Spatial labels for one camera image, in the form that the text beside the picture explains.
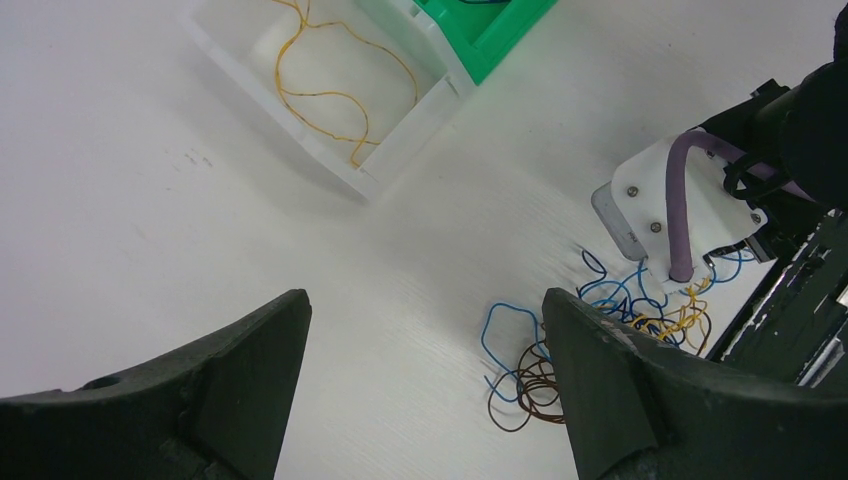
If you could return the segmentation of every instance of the tangled wires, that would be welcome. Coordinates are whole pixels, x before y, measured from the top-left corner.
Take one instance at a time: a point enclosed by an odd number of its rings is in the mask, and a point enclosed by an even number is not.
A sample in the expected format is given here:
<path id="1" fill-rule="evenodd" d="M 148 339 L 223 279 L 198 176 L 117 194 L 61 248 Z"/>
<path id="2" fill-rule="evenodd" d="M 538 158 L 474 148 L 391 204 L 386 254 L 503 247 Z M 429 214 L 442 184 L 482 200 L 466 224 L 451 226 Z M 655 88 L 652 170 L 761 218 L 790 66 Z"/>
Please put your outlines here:
<path id="1" fill-rule="evenodd" d="M 508 428 L 501 425 L 495 418 L 492 402 L 501 382 L 507 377 L 516 376 L 515 395 L 518 405 L 527 416 L 520 425 Z M 492 423 L 504 432 L 517 432 L 524 428 L 531 418 L 537 418 L 544 422 L 564 424 L 565 417 L 562 408 L 556 405 L 559 400 L 556 379 L 554 378 L 553 366 L 548 358 L 538 351 L 535 343 L 524 350 L 518 361 L 518 368 L 501 375 L 494 383 L 494 388 L 489 392 L 489 418 Z"/>
<path id="2" fill-rule="evenodd" d="M 639 263 L 635 272 L 618 281 L 609 278 L 606 267 L 591 252 L 583 250 L 581 255 L 586 267 L 599 275 L 599 278 L 577 289 L 577 295 L 582 300 L 612 318 L 616 318 L 621 323 L 630 325 L 640 332 L 654 336 L 677 348 L 681 348 L 685 344 L 691 349 L 691 353 L 697 355 L 702 354 L 706 349 L 713 329 L 712 318 L 707 313 L 708 303 L 699 297 L 716 285 L 732 282 L 741 273 L 743 264 L 754 261 L 753 257 L 743 255 L 742 251 L 737 251 L 730 256 L 716 255 L 714 257 L 716 259 L 734 262 L 736 264 L 735 272 L 728 278 L 720 279 L 715 268 L 713 268 L 710 277 L 680 290 L 679 293 L 686 296 L 688 302 L 673 311 L 669 311 L 671 308 L 669 307 L 670 297 L 668 295 L 663 295 L 663 300 L 660 302 L 647 293 L 643 280 L 647 269 L 643 262 Z M 632 280 L 636 281 L 638 290 L 633 290 L 632 286 L 628 287 Z M 606 287 L 607 292 L 610 291 L 610 287 L 614 288 L 608 295 L 596 300 L 593 299 L 597 297 L 590 294 L 593 291 L 602 291 L 604 287 Z M 691 338 L 693 336 L 691 332 L 694 330 L 700 330 L 699 336 L 694 335 L 696 338 L 700 338 L 700 341 L 693 341 Z"/>
<path id="3" fill-rule="evenodd" d="M 291 91 L 291 90 L 286 89 L 285 87 L 283 87 L 283 80 L 282 80 L 282 77 L 280 75 L 280 64 L 283 61 L 283 57 L 289 51 L 291 46 L 294 45 L 295 42 L 297 42 L 297 40 L 301 37 L 301 35 L 303 35 L 303 33 L 307 29 L 317 30 L 317 29 L 325 28 L 325 27 L 341 26 L 342 28 L 345 29 L 345 31 L 347 31 L 348 34 L 350 34 L 351 37 L 353 37 L 357 41 L 359 41 L 359 42 L 361 42 L 365 45 L 368 45 L 370 47 L 374 47 L 378 50 L 385 52 L 386 54 L 388 54 L 389 56 L 394 58 L 398 62 L 398 64 L 400 64 L 401 67 L 403 67 L 404 71 L 406 71 L 407 75 L 409 75 L 410 80 L 412 80 L 412 85 L 415 89 L 415 98 L 412 102 L 413 106 L 418 103 L 418 81 L 415 79 L 415 75 L 412 73 L 412 70 L 409 68 L 409 66 L 407 66 L 406 63 L 404 63 L 404 61 L 401 60 L 400 57 L 398 57 L 394 52 L 392 52 L 391 50 L 389 50 L 388 48 L 386 48 L 382 45 L 377 45 L 374 42 L 370 42 L 370 41 L 366 40 L 365 38 L 363 38 L 362 36 L 360 36 L 359 34 L 354 32 L 345 22 L 333 21 L 333 22 L 323 22 L 323 23 L 318 23 L 318 24 L 309 23 L 309 14 L 310 14 L 310 11 L 312 9 L 312 0 L 307 0 L 307 2 L 306 2 L 306 12 L 304 12 L 301 9 L 300 5 L 297 3 L 297 0 L 272 0 L 272 1 L 294 9 L 294 11 L 298 15 L 298 18 L 300 19 L 300 25 L 297 28 L 297 32 L 286 43 L 284 43 L 283 46 L 280 48 L 280 52 L 277 54 L 277 63 L 274 67 L 274 83 L 277 86 L 277 93 L 280 95 L 280 99 L 283 101 L 283 105 L 285 105 L 285 107 L 298 120 L 303 122 L 309 128 L 315 130 L 316 132 L 327 135 L 330 138 L 332 138 L 333 140 L 355 143 L 356 147 L 354 147 L 353 152 L 350 154 L 350 163 L 354 167 L 359 168 L 361 166 L 361 163 L 356 159 L 356 154 L 359 153 L 359 150 L 363 146 L 365 146 L 366 144 L 367 145 L 375 145 L 375 146 L 380 144 L 380 142 L 370 140 L 368 138 L 368 134 L 371 130 L 371 121 L 368 118 L 368 112 L 365 110 L 365 107 L 362 105 L 362 102 L 357 100 L 353 95 L 350 95 L 350 94 L 344 93 L 344 92 L 326 91 L 326 92 L 311 93 L 311 92 L 295 92 L 295 91 Z M 333 132 L 330 132 L 327 129 L 316 125 L 314 122 L 312 122 L 311 120 L 306 118 L 301 112 L 299 112 L 289 102 L 287 95 L 290 95 L 290 96 L 293 96 L 293 97 L 336 96 L 336 97 L 347 98 L 348 100 L 352 101 L 357 106 L 357 108 L 359 109 L 360 112 L 362 112 L 362 116 L 365 118 L 365 131 L 358 138 L 351 138 L 351 137 L 347 137 L 347 136 L 344 136 L 344 135 L 337 135 Z"/>
<path id="4" fill-rule="evenodd" d="M 511 369 L 507 367 L 486 344 L 486 332 L 492 322 L 492 315 L 498 308 L 505 308 L 514 312 L 522 313 L 528 316 L 533 321 L 533 332 L 535 341 L 524 350 L 521 358 L 518 361 L 518 368 Z M 559 400 L 559 391 L 557 390 L 556 380 L 554 379 L 553 366 L 551 358 L 545 346 L 545 339 L 540 337 L 539 331 L 544 331 L 544 326 L 541 325 L 536 318 L 536 314 L 525 308 L 516 307 L 508 303 L 498 302 L 492 305 L 489 310 L 489 315 L 486 318 L 486 323 L 483 326 L 483 333 L 480 336 L 480 343 L 483 350 L 489 357 L 498 364 L 504 371 L 495 382 L 486 379 L 489 385 L 489 400 L 488 409 L 489 417 L 492 422 L 505 432 L 517 432 L 524 428 L 531 418 L 539 420 L 563 424 L 565 419 L 562 415 L 562 409 L 559 408 L 557 401 Z M 515 381 L 515 397 L 508 398 L 501 393 L 501 384 L 507 377 L 512 377 Z M 504 403 L 517 403 L 519 407 L 527 414 L 524 421 L 515 428 L 507 428 L 501 425 L 495 418 L 496 408 L 493 405 L 495 397 L 499 398 Z"/>

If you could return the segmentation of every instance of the purple cable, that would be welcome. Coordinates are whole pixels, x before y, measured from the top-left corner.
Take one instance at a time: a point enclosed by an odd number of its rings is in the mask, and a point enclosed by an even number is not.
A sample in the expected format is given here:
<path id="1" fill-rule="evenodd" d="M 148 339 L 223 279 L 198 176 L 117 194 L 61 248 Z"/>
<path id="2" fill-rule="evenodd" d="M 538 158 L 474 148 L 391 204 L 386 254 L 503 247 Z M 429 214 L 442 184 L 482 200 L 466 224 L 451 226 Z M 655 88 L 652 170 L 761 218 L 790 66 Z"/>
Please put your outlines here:
<path id="1" fill-rule="evenodd" d="M 701 130 L 690 130 L 677 137 L 668 151 L 668 165 L 665 172 L 665 202 L 668 217 L 668 244 L 671 257 L 669 278 L 678 283 L 688 283 L 695 274 L 692 264 L 692 247 L 689 243 L 689 216 L 686 207 L 686 157 L 689 149 L 698 147 L 715 153 L 724 160 L 733 163 L 745 152 L 724 140 Z M 754 176 L 767 179 L 774 169 L 765 164 L 757 164 L 748 170 Z M 795 182 L 790 182 L 783 190 L 813 201 Z"/>

